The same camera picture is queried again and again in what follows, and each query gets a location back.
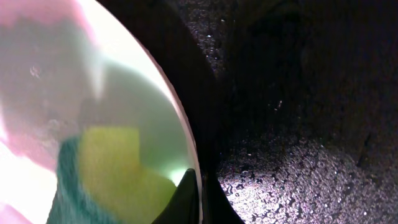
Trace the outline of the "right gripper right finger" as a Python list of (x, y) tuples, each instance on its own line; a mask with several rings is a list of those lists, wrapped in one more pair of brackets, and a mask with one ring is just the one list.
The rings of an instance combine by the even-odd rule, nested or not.
[(206, 173), (203, 176), (203, 222), (244, 224), (226, 198), (215, 173)]

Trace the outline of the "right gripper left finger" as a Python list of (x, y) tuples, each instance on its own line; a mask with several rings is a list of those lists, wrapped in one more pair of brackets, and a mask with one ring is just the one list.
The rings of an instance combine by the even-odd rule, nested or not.
[(152, 224), (199, 224), (199, 202), (196, 173), (189, 168), (170, 202)]

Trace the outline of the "green yellow sponge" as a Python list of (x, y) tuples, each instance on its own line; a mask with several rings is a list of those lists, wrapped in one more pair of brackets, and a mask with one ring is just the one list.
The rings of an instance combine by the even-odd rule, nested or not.
[(47, 223), (152, 223), (176, 189), (140, 162), (137, 129), (90, 128), (60, 144)]

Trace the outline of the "white plate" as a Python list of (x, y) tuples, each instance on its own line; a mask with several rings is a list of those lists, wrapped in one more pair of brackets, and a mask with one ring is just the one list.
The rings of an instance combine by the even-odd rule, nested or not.
[(1, 0), (1, 222), (47, 223), (60, 144), (139, 131), (140, 162), (178, 187), (201, 175), (181, 102), (149, 51), (98, 1)]

